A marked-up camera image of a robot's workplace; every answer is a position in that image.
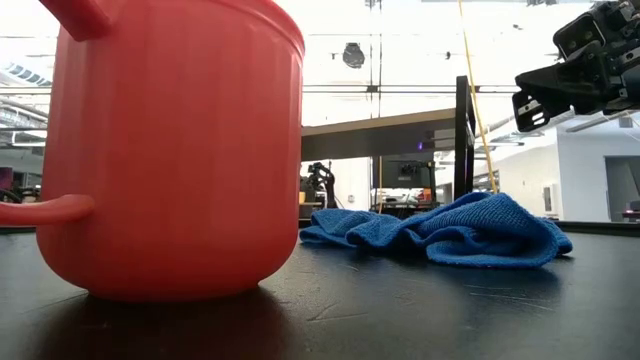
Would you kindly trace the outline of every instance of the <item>dark tabletop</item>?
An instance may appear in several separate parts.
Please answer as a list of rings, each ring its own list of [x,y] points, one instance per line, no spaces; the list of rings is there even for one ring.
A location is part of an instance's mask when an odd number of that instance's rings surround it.
[[[87,296],[2,236],[0,359],[640,358],[640,239],[570,238],[520,271],[298,245],[259,289],[152,305]]]

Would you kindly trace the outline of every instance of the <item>black robotic arm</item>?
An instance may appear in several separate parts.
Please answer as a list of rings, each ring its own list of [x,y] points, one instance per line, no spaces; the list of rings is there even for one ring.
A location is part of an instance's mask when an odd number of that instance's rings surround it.
[[[553,42],[563,62],[515,79],[522,89],[512,99],[518,130],[535,130],[571,108],[608,115],[639,107],[640,12],[631,2],[596,3]]]
[[[307,169],[309,173],[308,181],[311,187],[316,191],[321,191],[324,186],[327,192],[327,208],[335,209],[338,207],[336,203],[336,195],[333,189],[333,185],[336,183],[336,178],[333,176],[331,169],[317,162],[309,165]]]

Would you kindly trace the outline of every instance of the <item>door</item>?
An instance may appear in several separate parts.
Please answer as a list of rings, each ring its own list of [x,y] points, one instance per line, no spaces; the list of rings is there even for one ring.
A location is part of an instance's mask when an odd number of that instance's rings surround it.
[[[640,200],[640,156],[606,157],[609,218],[622,222],[631,201]]]

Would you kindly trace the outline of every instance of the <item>doorway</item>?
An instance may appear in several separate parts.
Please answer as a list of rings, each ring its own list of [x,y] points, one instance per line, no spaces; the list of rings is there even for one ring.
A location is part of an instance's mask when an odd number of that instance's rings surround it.
[[[605,157],[609,218],[623,222],[631,201],[640,200],[640,156]]]
[[[443,184],[436,187],[436,199],[442,205],[448,205],[453,202],[453,184]]]

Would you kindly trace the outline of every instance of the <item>blue cloth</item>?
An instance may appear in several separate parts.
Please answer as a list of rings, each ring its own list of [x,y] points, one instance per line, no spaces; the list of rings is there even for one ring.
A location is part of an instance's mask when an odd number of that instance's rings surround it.
[[[300,232],[304,243],[425,251],[441,264],[534,268],[573,249],[551,221],[536,218],[506,194],[467,194],[431,212],[399,220],[343,209],[320,210]]]

